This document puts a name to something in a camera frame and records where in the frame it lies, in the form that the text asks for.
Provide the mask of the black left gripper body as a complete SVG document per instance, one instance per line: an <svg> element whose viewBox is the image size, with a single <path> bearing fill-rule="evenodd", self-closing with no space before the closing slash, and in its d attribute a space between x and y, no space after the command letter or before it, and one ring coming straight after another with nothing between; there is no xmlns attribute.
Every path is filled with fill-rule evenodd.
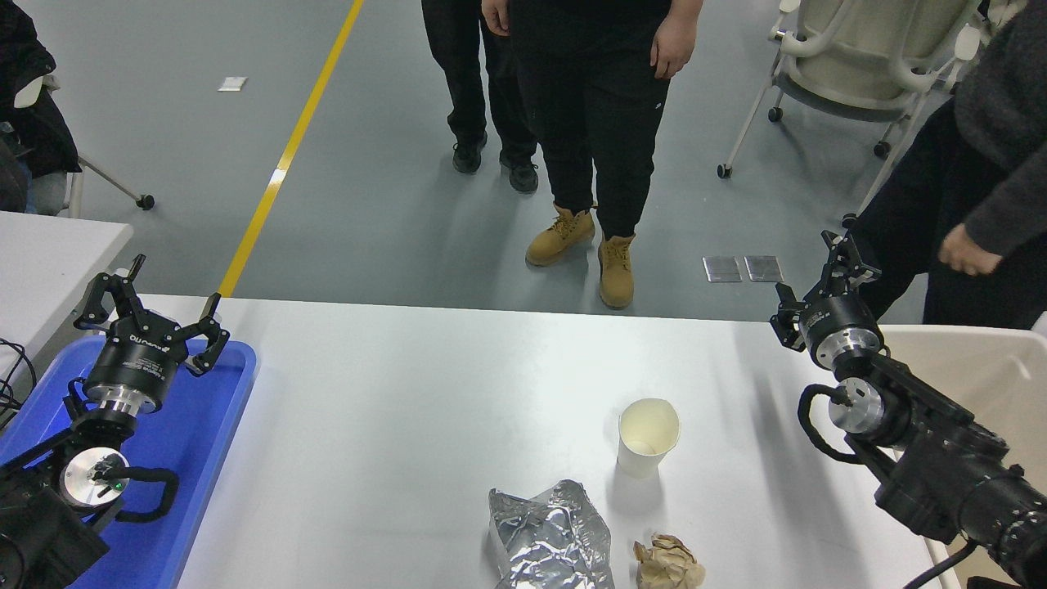
<svg viewBox="0 0 1047 589"><path fill-rule="evenodd" d="M162 316L146 316L142 326L134 317L113 321L83 383L85 395L101 403L110 391L132 390L143 397L144 407L162 407L178 366L188 357L186 343L173 339L178 329Z"/></svg>

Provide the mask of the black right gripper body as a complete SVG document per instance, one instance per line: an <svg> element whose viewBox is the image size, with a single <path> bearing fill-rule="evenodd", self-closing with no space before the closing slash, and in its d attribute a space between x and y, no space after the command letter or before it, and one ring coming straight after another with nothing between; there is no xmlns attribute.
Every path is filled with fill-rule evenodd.
<svg viewBox="0 0 1047 589"><path fill-rule="evenodd" d="M883 349L883 335L875 316L857 294L801 301L796 325L797 352L827 355L824 348L832 338L853 340L859 349L871 353Z"/></svg>

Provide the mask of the person's left hand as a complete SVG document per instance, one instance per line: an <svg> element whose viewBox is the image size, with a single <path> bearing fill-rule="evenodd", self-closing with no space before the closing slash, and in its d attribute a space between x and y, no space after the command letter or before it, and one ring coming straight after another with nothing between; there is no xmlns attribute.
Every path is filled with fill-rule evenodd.
<svg viewBox="0 0 1047 589"><path fill-rule="evenodd" d="M965 223L959 223L949 231L940 245L938 258L953 271L972 277L992 275L1004 259L977 245L966 231Z"/></svg>
<svg viewBox="0 0 1047 589"><path fill-rule="evenodd" d="M650 64L656 80L670 80L693 55L697 38L697 16L670 12L662 23L650 49Z"/></svg>

